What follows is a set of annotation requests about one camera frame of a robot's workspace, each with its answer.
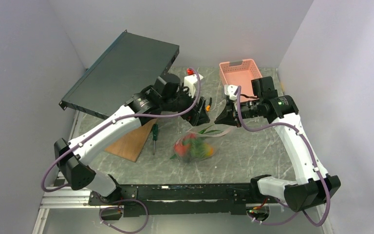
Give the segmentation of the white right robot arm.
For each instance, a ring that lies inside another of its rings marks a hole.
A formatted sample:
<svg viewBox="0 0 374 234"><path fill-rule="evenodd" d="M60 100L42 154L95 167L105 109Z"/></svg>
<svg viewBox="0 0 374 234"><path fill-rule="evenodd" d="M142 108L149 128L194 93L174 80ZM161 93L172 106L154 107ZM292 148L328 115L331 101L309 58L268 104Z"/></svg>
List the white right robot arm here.
<svg viewBox="0 0 374 234"><path fill-rule="evenodd" d="M267 196L284 201L294 212L322 205L340 188L338 176L329 175L305 135L299 110L289 95L279 96L272 77L251 81L257 99L240 101L236 85L225 85L226 106L215 124L242 127L246 118L264 117L279 135L291 160L296 179L261 175L251 179L249 197L261 202Z"/></svg>

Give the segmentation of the clear zip top bag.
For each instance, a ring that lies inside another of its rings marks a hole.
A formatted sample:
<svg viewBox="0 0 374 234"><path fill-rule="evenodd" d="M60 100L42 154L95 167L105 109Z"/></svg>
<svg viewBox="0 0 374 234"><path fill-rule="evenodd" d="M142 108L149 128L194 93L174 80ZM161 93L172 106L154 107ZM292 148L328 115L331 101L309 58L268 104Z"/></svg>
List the clear zip top bag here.
<svg viewBox="0 0 374 234"><path fill-rule="evenodd" d="M192 127L175 141L170 159L183 163L206 160L216 153L217 143L234 129L234 126L216 124Z"/></svg>

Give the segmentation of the green fake cucumber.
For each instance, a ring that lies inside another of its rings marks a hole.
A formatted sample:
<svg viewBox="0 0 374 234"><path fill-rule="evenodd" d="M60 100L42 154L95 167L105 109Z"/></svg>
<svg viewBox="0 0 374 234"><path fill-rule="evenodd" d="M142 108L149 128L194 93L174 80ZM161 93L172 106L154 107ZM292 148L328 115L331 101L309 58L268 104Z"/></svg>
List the green fake cucumber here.
<svg viewBox="0 0 374 234"><path fill-rule="evenodd" d="M198 132L198 134L201 134L201 135L209 135L209 134L217 133L217 132L220 132L220 130L218 130L218 129L210 130L209 128L205 128L205 129L200 130L200 131Z"/></svg>

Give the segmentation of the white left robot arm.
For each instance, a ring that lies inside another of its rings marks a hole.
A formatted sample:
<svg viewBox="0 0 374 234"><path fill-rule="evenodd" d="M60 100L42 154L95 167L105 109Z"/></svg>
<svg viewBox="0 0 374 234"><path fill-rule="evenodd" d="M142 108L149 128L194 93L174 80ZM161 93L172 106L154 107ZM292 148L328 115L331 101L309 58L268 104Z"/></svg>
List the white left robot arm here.
<svg viewBox="0 0 374 234"><path fill-rule="evenodd" d="M96 156L112 143L152 119L181 117L191 126L209 123L206 99L200 95L203 76L198 72L184 82L172 73L160 75L118 108L109 118L88 132L55 144L56 166L72 190L90 189L109 205L117 203L121 189L111 175L89 167Z"/></svg>

